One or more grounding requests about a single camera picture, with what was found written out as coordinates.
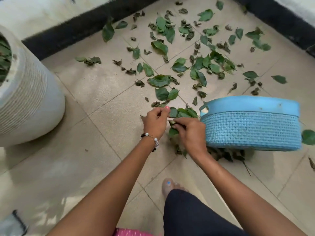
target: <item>hand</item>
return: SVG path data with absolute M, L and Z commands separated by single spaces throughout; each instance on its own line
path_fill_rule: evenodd
M 166 129 L 166 119 L 170 112 L 170 108 L 154 108 L 149 111 L 147 116 L 142 119 L 143 132 L 149 133 L 151 136 L 160 140 Z
M 172 127 L 179 131 L 179 136 L 185 149 L 194 159 L 207 154 L 206 125 L 196 118 L 175 118 Z

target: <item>dark cloth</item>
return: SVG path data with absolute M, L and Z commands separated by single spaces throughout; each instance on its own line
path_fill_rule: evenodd
M 163 219 L 165 236 L 248 236 L 197 197 L 179 189 L 168 194 Z

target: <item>black baseboard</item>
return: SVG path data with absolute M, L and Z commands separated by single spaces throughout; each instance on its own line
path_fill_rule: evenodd
M 315 57 L 315 28 L 275 0 L 235 0 Z
M 42 60 L 100 31 L 110 16 L 114 21 L 119 21 L 155 1 L 157 0 L 113 0 L 22 42 Z

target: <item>plant pot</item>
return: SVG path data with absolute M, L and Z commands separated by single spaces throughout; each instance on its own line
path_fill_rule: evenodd
M 54 75 L 0 25 L 12 51 L 11 67 L 0 86 L 0 146 L 36 139 L 51 131 L 65 112 L 65 96 Z

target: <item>woman's left hand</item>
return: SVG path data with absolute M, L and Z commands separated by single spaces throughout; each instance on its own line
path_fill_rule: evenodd
M 166 129 L 167 116 L 170 113 L 170 108 L 154 108 L 149 111 L 147 116 L 142 119 L 143 132 L 149 133 L 151 136 L 160 140 Z

